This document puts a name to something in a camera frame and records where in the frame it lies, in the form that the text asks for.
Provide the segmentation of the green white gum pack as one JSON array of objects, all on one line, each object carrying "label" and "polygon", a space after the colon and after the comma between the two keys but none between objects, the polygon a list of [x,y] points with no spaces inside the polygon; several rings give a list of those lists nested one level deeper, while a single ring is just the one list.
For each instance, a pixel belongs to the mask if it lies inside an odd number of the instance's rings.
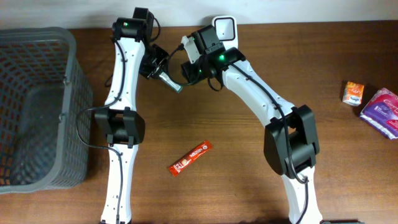
[{"label": "green white gum pack", "polygon": [[159,78],[169,87],[171,87],[175,92],[180,93],[183,89],[183,86],[175,83],[174,81],[171,80],[171,78],[165,73],[162,72],[159,75]]}]

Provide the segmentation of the red Nescafe coffee sachet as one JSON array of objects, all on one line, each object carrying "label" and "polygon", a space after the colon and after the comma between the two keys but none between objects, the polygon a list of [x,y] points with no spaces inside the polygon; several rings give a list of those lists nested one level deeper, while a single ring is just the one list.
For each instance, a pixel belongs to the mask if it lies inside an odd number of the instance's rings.
[{"label": "red Nescafe coffee sachet", "polygon": [[168,167],[169,172],[174,176],[178,176],[181,171],[186,169],[190,164],[195,162],[200,156],[204,153],[208,152],[213,148],[213,145],[208,141],[203,141],[194,149],[190,150],[179,160],[174,162],[171,166]]}]

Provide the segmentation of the small orange box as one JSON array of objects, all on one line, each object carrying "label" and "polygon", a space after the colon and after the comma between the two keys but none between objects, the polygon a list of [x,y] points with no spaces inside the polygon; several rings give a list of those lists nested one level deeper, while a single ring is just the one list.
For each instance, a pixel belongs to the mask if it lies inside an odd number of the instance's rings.
[{"label": "small orange box", "polygon": [[364,85],[347,82],[342,97],[342,102],[351,106],[359,106],[363,99]]}]

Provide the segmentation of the red purple Carefree pad pack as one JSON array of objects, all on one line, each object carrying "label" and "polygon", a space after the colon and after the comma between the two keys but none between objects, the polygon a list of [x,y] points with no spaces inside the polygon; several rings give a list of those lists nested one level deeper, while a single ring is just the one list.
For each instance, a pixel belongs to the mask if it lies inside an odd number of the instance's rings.
[{"label": "red purple Carefree pad pack", "polygon": [[397,139],[397,95],[387,88],[376,92],[359,117],[386,138]]}]

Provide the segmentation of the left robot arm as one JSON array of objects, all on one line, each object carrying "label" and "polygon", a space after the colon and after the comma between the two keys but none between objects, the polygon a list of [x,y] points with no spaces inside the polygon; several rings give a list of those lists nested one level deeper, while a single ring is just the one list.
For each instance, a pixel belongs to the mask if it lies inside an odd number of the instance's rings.
[{"label": "left robot arm", "polygon": [[113,23],[115,63],[112,83],[104,108],[95,120],[106,136],[109,175],[101,223],[131,223],[131,185],[139,144],[146,130],[136,107],[139,76],[158,79],[168,53],[154,43],[153,25],[157,19],[148,8],[135,8],[131,18]]}]

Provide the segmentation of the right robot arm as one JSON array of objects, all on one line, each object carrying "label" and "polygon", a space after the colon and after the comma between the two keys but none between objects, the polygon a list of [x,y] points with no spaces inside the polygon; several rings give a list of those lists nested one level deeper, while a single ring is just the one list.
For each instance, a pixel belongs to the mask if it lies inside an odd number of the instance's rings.
[{"label": "right robot arm", "polygon": [[251,109],[264,127],[264,156],[281,176],[291,223],[321,223],[314,186],[316,156],[320,151],[313,111],[278,95],[254,71],[236,47],[226,48],[216,29],[208,25],[181,45],[189,61],[182,64],[188,84],[215,78]]}]

